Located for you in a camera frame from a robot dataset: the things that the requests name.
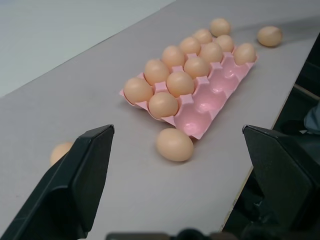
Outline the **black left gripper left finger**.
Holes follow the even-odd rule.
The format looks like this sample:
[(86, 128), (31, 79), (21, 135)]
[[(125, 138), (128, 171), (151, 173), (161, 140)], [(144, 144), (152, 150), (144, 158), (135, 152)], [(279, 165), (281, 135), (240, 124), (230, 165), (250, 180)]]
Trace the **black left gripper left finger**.
[(86, 131), (43, 175), (0, 240), (80, 240), (92, 230), (115, 128)]

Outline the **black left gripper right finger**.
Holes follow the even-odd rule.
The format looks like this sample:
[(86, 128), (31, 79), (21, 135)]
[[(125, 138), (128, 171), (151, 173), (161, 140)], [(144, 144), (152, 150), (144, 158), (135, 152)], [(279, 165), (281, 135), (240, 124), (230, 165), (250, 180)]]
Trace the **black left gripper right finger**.
[(320, 240), (320, 135), (242, 129), (256, 181), (279, 225), (296, 240)]

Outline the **pink egg tray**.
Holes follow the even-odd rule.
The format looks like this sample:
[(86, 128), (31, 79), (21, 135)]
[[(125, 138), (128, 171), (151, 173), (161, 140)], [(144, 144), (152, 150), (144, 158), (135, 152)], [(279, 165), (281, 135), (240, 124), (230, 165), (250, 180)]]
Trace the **pink egg tray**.
[[(132, 104), (125, 97), (124, 89), (120, 91), (120, 94), (130, 105), (146, 110), (154, 119), (169, 123), (186, 135), (200, 139), (257, 60), (256, 55), (254, 62), (237, 65), (234, 60), (234, 51), (237, 47), (234, 45), (232, 52), (223, 52), (221, 62), (208, 63), (209, 75), (193, 79), (195, 88), (192, 94), (175, 97), (178, 102), (178, 111), (175, 115), (160, 119), (154, 118), (149, 112), (150, 100)], [(184, 56), (185, 63), (190, 58), (199, 57), (195, 53), (184, 53)], [(168, 70), (169, 75), (173, 72), (185, 72), (184, 66), (174, 66)], [(144, 71), (136, 77), (146, 81)], [(160, 92), (170, 94), (166, 82), (155, 83), (153, 86), (147, 82), (152, 88), (153, 96)]]

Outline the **brown egg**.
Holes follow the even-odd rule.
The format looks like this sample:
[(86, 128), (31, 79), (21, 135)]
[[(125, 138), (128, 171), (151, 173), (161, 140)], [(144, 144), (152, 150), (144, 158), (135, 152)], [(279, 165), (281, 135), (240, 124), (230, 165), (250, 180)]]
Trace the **brown egg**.
[(205, 28), (197, 30), (192, 36), (196, 38), (201, 44), (208, 44), (213, 41), (211, 32)]
[(256, 60), (256, 50), (251, 43), (243, 43), (233, 53), (235, 63), (240, 66)]
[(210, 73), (209, 64), (201, 57), (189, 58), (185, 62), (183, 70), (189, 74), (192, 79), (197, 77), (207, 77)]
[(275, 26), (265, 26), (257, 33), (257, 41), (265, 47), (276, 47), (283, 39), (282, 30)]
[(215, 42), (210, 42), (201, 47), (199, 57), (207, 63), (220, 63), (224, 57), (221, 46)]
[(154, 118), (161, 119), (174, 116), (179, 110), (179, 104), (170, 93), (158, 92), (149, 100), (148, 110)]
[(149, 101), (153, 96), (152, 87), (139, 77), (129, 79), (124, 85), (123, 92), (131, 104)]
[(59, 161), (72, 147), (72, 142), (64, 142), (57, 145), (50, 155), (50, 165), (53, 166)]
[(162, 52), (161, 60), (169, 69), (184, 66), (185, 54), (178, 46), (170, 45)]
[(210, 22), (210, 32), (215, 37), (229, 35), (231, 24), (225, 18), (215, 18)]
[(169, 69), (159, 59), (151, 59), (145, 64), (144, 77), (151, 86), (165, 82), (169, 75)]
[(156, 138), (156, 149), (167, 160), (184, 162), (192, 157), (194, 144), (184, 132), (166, 128)]
[(185, 54), (196, 54), (199, 55), (201, 51), (201, 43), (199, 40), (193, 36), (186, 37), (184, 40), (181, 41), (179, 44), (179, 48)]
[(234, 41), (229, 35), (220, 35), (215, 39), (215, 43), (220, 45), (223, 52), (232, 53), (234, 50)]
[(167, 80), (166, 86), (170, 94), (174, 97), (192, 94), (195, 91), (195, 83), (190, 75), (183, 71), (171, 73)]

